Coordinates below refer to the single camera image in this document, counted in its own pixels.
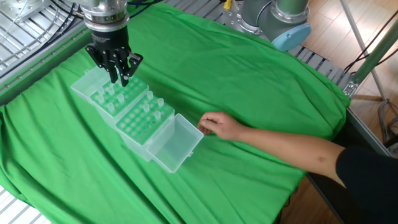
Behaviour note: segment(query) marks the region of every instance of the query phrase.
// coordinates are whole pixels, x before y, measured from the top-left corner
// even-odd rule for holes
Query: green backdrop
[[[158,4],[131,20],[137,70],[193,124],[225,111],[256,128],[331,139],[349,98],[265,40]],[[272,223],[304,171],[205,136],[177,173],[131,152],[70,86],[82,49],[0,107],[0,184],[53,223]]]

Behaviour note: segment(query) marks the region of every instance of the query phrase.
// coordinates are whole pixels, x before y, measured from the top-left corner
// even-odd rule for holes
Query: black shirt
[[[398,223],[398,160],[358,146],[338,156],[336,173],[359,208],[362,223]]]

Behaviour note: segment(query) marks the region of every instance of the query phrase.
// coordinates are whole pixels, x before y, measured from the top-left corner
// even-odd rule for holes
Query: wooden floor
[[[379,32],[393,13],[398,10],[398,0],[348,0],[349,7],[357,23],[362,38],[367,45]],[[310,0],[310,18],[312,33],[303,43],[308,49],[332,61],[335,65],[345,68],[360,53],[353,31],[339,0]],[[392,25],[377,38],[375,44],[384,36]],[[398,42],[392,52],[398,48]],[[357,71],[361,63],[357,63],[351,71]],[[376,68],[386,97],[398,105],[398,54]],[[364,121],[370,130],[381,140],[381,128],[377,118],[380,104],[380,93],[373,77],[368,76],[357,90],[351,102],[353,111]],[[388,110],[386,121],[397,115]],[[328,208],[307,178],[304,178],[291,203],[282,211],[283,224],[294,223],[339,223],[333,212]]]

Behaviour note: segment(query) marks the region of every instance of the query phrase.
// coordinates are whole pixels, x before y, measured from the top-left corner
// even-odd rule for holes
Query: clear plastic box
[[[156,161],[168,172],[177,171],[203,138],[196,127],[182,115],[175,115],[174,109],[137,77],[121,87],[110,83],[109,74],[96,67],[87,70],[71,88],[98,110],[130,150],[147,162]]]

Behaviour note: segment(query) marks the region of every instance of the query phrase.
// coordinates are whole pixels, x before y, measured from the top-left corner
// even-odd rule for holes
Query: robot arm
[[[93,42],[86,47],[87,52],[97,66],[109,73],[112,83],[119,74],[122,86],[126,86],[143,59],[132,53],[129,46],[127,0],[72,1],[80,5],[91,31]],[[308,0],[245,0],[238,22],[243,30],[253,34],[262,30],[277,49],[289,50],[304,41],[311,31],[306,23],[307,3]]]
[[[84,12],[84,22],[91,31],[93,42],[86,51],[100,68],[104,68],[112,83],[118,80],[126,86],[143,57],[131,52],[127,23],[127,0],[74,0]]]

